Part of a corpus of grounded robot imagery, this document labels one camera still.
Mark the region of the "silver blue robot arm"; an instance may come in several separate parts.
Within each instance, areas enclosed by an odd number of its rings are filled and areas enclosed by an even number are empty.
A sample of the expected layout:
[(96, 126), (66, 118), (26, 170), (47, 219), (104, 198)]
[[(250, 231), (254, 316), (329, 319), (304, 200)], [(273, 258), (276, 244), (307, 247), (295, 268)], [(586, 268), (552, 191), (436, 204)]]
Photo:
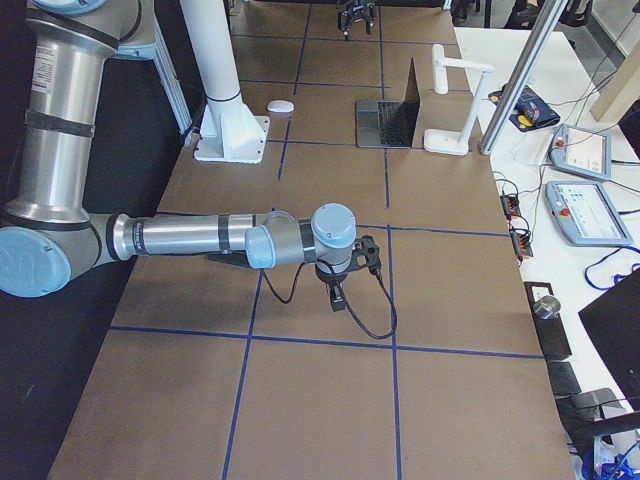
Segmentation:
[(2, 209), (1, 288), (35, 298), (61, 290), (99, 266), (143, 256), (217, 257), (255, 270), (311, 265), (334, 309), (346, 305), (345, 277), (364, 242), (352, 211), (329, 203), (306, 219), (264, 214), (132, 217), (87, 211), (99, 187), (129, 194), (137, 174), (118, 167), (119, 149), (94, 149), (104, 67), (111, 59), (147, 62), (181, 133), (193, 120), (150, 1), (31, 1), (36, 36), (30, 104), (16, 195)]

